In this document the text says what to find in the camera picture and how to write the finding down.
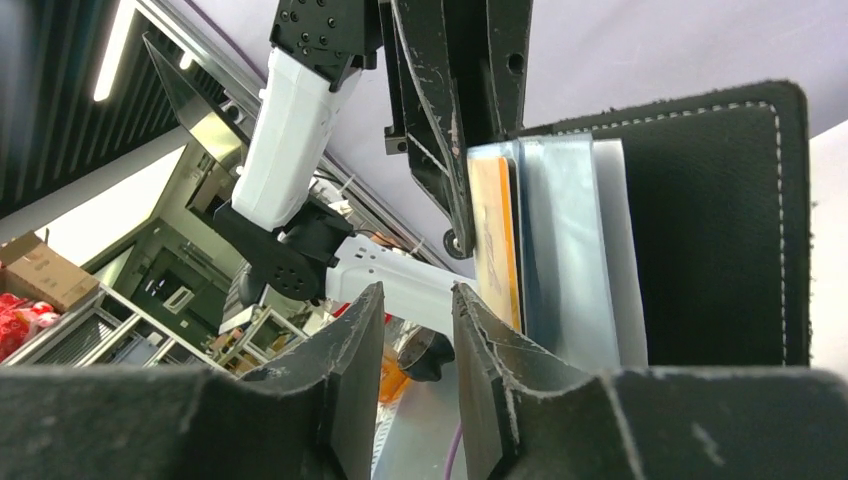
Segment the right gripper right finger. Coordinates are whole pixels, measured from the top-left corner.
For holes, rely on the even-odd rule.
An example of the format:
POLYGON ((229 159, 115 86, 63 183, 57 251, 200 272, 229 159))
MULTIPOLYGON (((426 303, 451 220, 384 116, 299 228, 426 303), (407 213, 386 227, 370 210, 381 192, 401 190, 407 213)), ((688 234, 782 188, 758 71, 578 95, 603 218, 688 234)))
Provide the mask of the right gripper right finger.
POLYGON ((843 479, 847 385, 796 367, 588 373, 452 290, 471 479, 843 479))

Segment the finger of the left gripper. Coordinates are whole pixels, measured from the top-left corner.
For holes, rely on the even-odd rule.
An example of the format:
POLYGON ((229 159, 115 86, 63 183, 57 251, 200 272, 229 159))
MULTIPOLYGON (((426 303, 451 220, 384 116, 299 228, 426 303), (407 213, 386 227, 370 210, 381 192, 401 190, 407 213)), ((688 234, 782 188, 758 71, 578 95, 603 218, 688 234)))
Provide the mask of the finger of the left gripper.
POLYGON ((470 95, 463 115, 471 143, 487 143, 523 127, 533 3, 473 1, 470 95))
POLYGON ((445 164, 456 249, 461 258, 469 258, 475 245, 474 219, 443 3, 393 1, 391 7, 412 83, 434 135, 436 153, 445 164))

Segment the black leather card holder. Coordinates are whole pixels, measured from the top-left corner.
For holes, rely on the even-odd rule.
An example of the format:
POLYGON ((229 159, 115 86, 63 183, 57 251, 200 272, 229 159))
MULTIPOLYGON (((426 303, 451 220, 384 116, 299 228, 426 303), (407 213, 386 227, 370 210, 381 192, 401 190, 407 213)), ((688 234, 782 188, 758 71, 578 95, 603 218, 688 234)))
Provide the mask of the black leather card holder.
POLYGON ((808 99, 764 80, 502 134, 622 143, 648 360, 811 363, 808 99))

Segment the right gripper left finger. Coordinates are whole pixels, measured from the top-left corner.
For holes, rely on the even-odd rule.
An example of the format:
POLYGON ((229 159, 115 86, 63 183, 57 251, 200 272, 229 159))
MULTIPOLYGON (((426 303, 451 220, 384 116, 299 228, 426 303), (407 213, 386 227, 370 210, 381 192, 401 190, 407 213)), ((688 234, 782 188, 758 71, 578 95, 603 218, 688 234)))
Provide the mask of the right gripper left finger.
POLYGON ((240 378, 201 366, 5 367, 5 479, 367 479, 384 289, 240 378))

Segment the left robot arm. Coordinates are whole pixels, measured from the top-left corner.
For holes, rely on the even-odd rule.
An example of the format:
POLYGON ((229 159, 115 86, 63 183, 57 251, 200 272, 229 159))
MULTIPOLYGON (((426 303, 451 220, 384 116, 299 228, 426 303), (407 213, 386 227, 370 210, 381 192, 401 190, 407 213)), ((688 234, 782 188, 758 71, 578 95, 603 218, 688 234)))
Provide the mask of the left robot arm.
POLYGON ((309 191, 338 114, 387 63, 393 123, 416 182, 447 214, 457 259, 480 236, 469 155, 523 126, 529 1, 282 1, 244 171, 216 231, 264 284, 297 301, 354 302, 373 283, 389 314, 453 332, 460 277, 387 253, 309 191))

